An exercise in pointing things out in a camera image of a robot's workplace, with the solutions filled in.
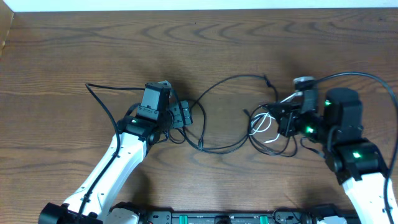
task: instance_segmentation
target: wire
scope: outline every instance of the wire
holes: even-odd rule
[[[326,142],[326,148],[328,149],[328,152],[331,152],[331,140],[333,140],[333,133],[338,129],[338,126],[333,126],[330,128],[329,133],[328,133],[328,140]]]
[[[334,74],[334,75],[329,75],[329,76],[327,76],[325,78],[321,78],[319,80],[316,80],[315,84],[330,80],[332,78],[342,77],[342,76],[346,76],[346,75],[362,76],[362,77],[372,78],[372,79],[378,81],[387,90],[388,94],[390,94],[392,103],[394,104],[394,107],[396,109],[396,116],[397,116],[397,122],[398,122],[398,100],[397,100],[397,97],[396,97],[394,91],[392,91],[392,88],[384,80],[382,80],[379,77],[376,77],[376,76],[368,74],[368,73],[363,73],[363,72],[343,72],[343,73],[337,73],[337,74]],[[389,219],[391,224],[394,224],[394,220],[392,219],[391,208],[390,208],[390,205],[389,205],[389,202],[388,202],[387,188],[388,188],[388,182],[389,182],[389,179],[391,177],[392,171],[394,170],[394,165],[395,165],[396,158],[397,158],[397,152],[398,152],[398,138],[396,139],[396,144],[394,146],[394,151],[392,153],[390,166],[389,166],[389,168],[387,170],[386,179],[384,181],[384,187],[383,187],[384,206],[385,206],[385,209],[386,209],[386,213],[387,213],[388,219]]]
[[[308,139],[308,138],[307,138],[307,137],[302,137],[302,138],[300,139],[300,145],[301,145],[303,148],[308,149],[309,151],[312,151],[312,152],[318,154],[318,155],[319,155],[320,157],[322,157],[322,158],[325,158],[324,153],[322,153],[322,152],[320,152],[320,151],[318,151],[318,150],[316,150],[316,149],[314,149],[314,148],[304,146],[304,143],[303,143],[303,140],[304,140],[304,139]]]
[[[201,151],[201,152],[205,152],[205,153],[209,153],[209,154],[227,154],[227,153],[232,153],[232,152],[238,150],[238,149],[239,149],[240,147],[242,147],[243,144],[248,140],[248,134],[245,134],[245,135],[244,135],[240,140],[238,140],[236,143],[230,144],[230,145],[228,145],[228,146],[222,146],[222,147],[203,147],[203,145],[204,145],[204,140],[203,140],[203,138],[204,138],[204,135],[205,135],[205,128],[206,128],[206,112],[205,112],[204,107],[199,103],[199,101],[200,101],[211,89],[213,89],[214,87],[218,86],[219,84],[222,84],[222,83],[224,83],[224,82],[226,82],[226,81],[228,81],[228,80],[232,80],[232,79],[235,79],[235,78],[242,78],[242,77],[264,79],[265,82],[266,82],[266,85],[267,85],[269,88],[272,88],[272,89],[273,89],[273,91],[274,91],[274,93],[275,93],[275,98],[276,98],[276,100],[278,99],[278,92],[277,92],[275,86],[272,85],[272,84],[270,83],[270,81],[268,80],[268,78],[267,78],[264,74],[263,74],[263,76],[260,76],[260,75],[251,75],[251,74],[247,74],[247,75],[235,75],[235,76],[228,77],[228,78],[225,78],[225,79],[223,79],[223,80],[217,82],[216,84],[214,84],[213,86],[211,86],[209,89],[207,89],[206,91],[204,91],[204,92],[199,96],[198,99],[196,99],[196,100],[191,100],[191,99],[189,99],[189,101],[193,101],[193,104],[192,104],[191,107],[190,107],[191,112],[192,112],[192,108],[193,108],[195,105],[198,105],[198,106],[200,107],[202,113],[203,113],[203,128],[202,128],[202,133],[201,133],[201,137],[199,138],[198,144],[195,144],[191,139],[189,139],[189,137],[188,137],[187,134],[186,134],[186,128],[185,128],[185,127],[183,127],[182,129],[178,129],[178,131],[180,132],[180,134],[184,137],[184,141],[187,141],[187,142],[189,143],[189,145],[191,145],[191,147],[193,147],[193,148],[195,148],[195,149],[197,149],[197,150],[199,150],[199,151]],[[174,92],[174,95],[176,96],[176,100],[178,101],[177,93]],[[227,148],[234,147],[234,146],[235,146],[234,149],[230,149],[230,150],[223,151],[223,152],[214,152],[214,150],[227,149]]]
[[[125,116],[129,116],[135,109],[137,109],[137,107],[141,105],[140,103],[135,103],[133,105],[130,106],[130,108],[127,110]]]
[[[159,144],[159,143],[162,143],[162,142],[166,142],[167,140],[169,140],[169,130],[164,131],[163,134],[165,136],[165,139],[162,139],[162,140],[158,141],[156,144]]]
[[[252,130],[254,130],[254,132],[249,135],[267,131],[269,129],[269,127],[271,126],[272,119],[275,119],[269,113],[259,113],[259,114],[255,115],[255,117],[258,117],[258,118],[251,122],[252,126],[255,122],[257,122],[259,119],[261,119],[261,117],[263,117],[263,119],[262,119],[261,123],[259,124],[259,126],[257,127],[257,129],[252,128]],[[266,120],[266,118],[269,118],[269,124],[268,124],[267,128],[263,129],[263,130],[259,130],[261,128],[262,124],[264,123],[264,121]]]
[[[86,205],[87,201],[89,201],[90,195],[93,192],[93,189],[95,188],[95,185],[98,183],[98,181],[100,181],[101,177],[104,175],[106,170],[108,170],[109,166],[112,164],[112,162],[115,160],[115,158],[117,158],[117,156],[119,154],[119,151],[120,151],[120,135],[119,135],[119,131],[118,131],[118,127],[116,125],[116,122],[115,122],[111,112],[107,109],[105,104],[98,98],[98,96],[93,92],[93,90],[90,88],[90,86],[97,87],[97,88],[110,89],[110,90],[145,90],[144,88],[130,88],[130,87],[122,87],[122,88],[120,88],[120,87],[101,86],[101,85],[95,85],[95,84],[91,84],[91,83],[86,83],[87,90],[97,100],[97,102],[101,105],[102,109],[104,109],[106,114],[109,116],[109,119],[112,122],[112,125],[113,125],[113,128],[114,128],[114,132],[115,132],[115,135],[116,135],[117,145],[116,145],[115,152],[112,154],[112,158],[104,166],[104,169],[98,174],[97,178],[93,181],[93,183],[91,184],[90,188],[87,190],[87,193],[84,195],[83,200],[82,200],[81,205],[80,205],[80,208],[79,208],[79,212],[78,212],[77,218],[76,218],[76,223],[80,222],[80,219],[81,219],[81,216],[83,214],[85,205]]]
[[[280,103],[283,103],[285,101],[290,101],[292,98],[296,97],[298,95],[298,92],[295,92],[291,94],[290,96],[286,97],[284,100],[280,101]]]
[[[278,140],[279,136],[280,136],[280,134],[278,133],[278,135],[276,136],[276,138],[271,139],[271,140],[267,140],[267,141],[265,141],[264,143],[265,143],[265,144],[268,144],[268,143],[274,142],[274,141]]]
[[[254,123],[254,125],[252,124],[252,121],[256,120],[256,117],[253,118],[253,115],[256,113],[257,110],[259,110],[261,108],[264,108],[265,106],[267,106],[267,104],[260,105],[256,109],[254,109],[254,111],[251,114],[249,114],[250,122],[249,122],[249,126],[248,126],[248,138],[249,138],[250,143],[252,144],[252,146],[257,151],[259,151],[262,154],[268,155],[268,156],[282,156],[282,157],[293,157],[293,156],[295,156],[297,154],[298,147],[297,147],[297,141],[294,138],[294,136],[292,136],[292,139],[293,139],[294,144],[295,144],[294,151],[293,151],[293,153],[286,155],[286,154],[283,154],[283,152],[285,152],[285,150],[287,149],[287,147],[289,145],[289,142],[290,142],[290,138],[287,138],[286,144],[285,144],[285,147],[283,148],[283,150],[276,151],[276,150],[274,150],[273,148],[271,148],[269,146],[263,145],[262,142],[258,141],[255,136],[249,135],[249,133],[253,129],[253,126],[256,125],[255,123]]]
[[[177,139],[175,139],[175,138],[172,136],[172,133],[170,133],[170,132],[169,132],[169,139],[170,139],[170,141],[171,141],[172,143],[175,143],[175,144],[182,144],[182,143],[184,143],[184,142],[186,141],[185,138],[184,138],[182,141],[178,141]]]

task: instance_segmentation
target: white robotic arm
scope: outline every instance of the white robotic arm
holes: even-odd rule
[[[354,205],[361,223],[389,223],[383,196],[384,176],[377,172],[373,174],[364,174],[361,178],[362,180],[355,181],[352,177],[343,183],[344,191]],[[391,215],[397,223],[398,207],[394,192],[392,191],[391,180],[389,181],[387,190]]]
[[[106,170],[96,187],[93,189],[90,201],[86,203],[82,213],[83,215],[89,215],[89,213],[93,212],[97,214],[97,219],[102,220],[104,223],[107,223],[106,220],[109,209],[111,208],[121,187],[134,168],[136,168],[137,165],[145,158],[147,152],[146,142],[140,141],[138,136],[122,133],[120,138],[121,147],[118,157]],[[69,210],[73,212],[79,211],[81,202],[84,195],[87,193],[87,190],[111,159],[116,148],[116,142],[116,135],[114,135],[112,143],[102,160],[100,160],[98,165],[94,168],[84,183],[76,190],[76,192],[64,201],[64,203],[69,204]]]

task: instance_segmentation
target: robotic arm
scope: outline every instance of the robotic arm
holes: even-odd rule
[[[192,124],[188,102],[177,100],[174,104],[169,104],[172,92],[167,81],[146,84],[142,103],[132,105],[124,118],[119,120],[119,153],[89,194],[91,197],[85,203],[78,222],[137,223],[138,216],[133,212],[120,209],[115,209],[110,214],[108,212],[130,173],[142,162],[149,149],[159,142],[160,135],[164,133],[167,137],[170,129]],[[134,109],[137,109],[135,117],[130,115]],[[84,183],[62,206],[47,204],[40,214],[39,223],[75,223],[88,189],[114,156],[116,146],[117,135],[114,135],[104,157]],[[119,212],[129,214],[116,215]]]
[[[294,84],[296,92],[289,102],[265,106],[278,122],[278,133],[285,137],[301,133],[322,144],[325,162],[343,186],[361,223],[389,223],[383,194],[387,166],[377,146],[361,136],[362,103],[358,93],[348,88],[329,90],[321,116],[315,80],[302,77]],[[295,96],[301,96],[301,102],[291,101]],[[392,218],[398,220],[391,180],[387,193]]]

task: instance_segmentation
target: green led light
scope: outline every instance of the green led light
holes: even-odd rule
[[[355,159],[361,158],[361,157],[362,157],[362,156],[361,156],[359,153],[357,153],[357,152],[353,152],[353,156],[354,156]]]
[[[305,130],[306,133],[313,133],[314,129],[312,129],[311,127],[307,127]]]

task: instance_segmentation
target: green terminal block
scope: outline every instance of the green terminal block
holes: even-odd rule
[[[267,216],[265,216],[265,215],[263,215],[263,216],[260,216],[260,224],[268,224],[269,222],[268,222],[268,217]]]
[[[180,224],[188,224],[188,216],[187,215],[180,215]]]

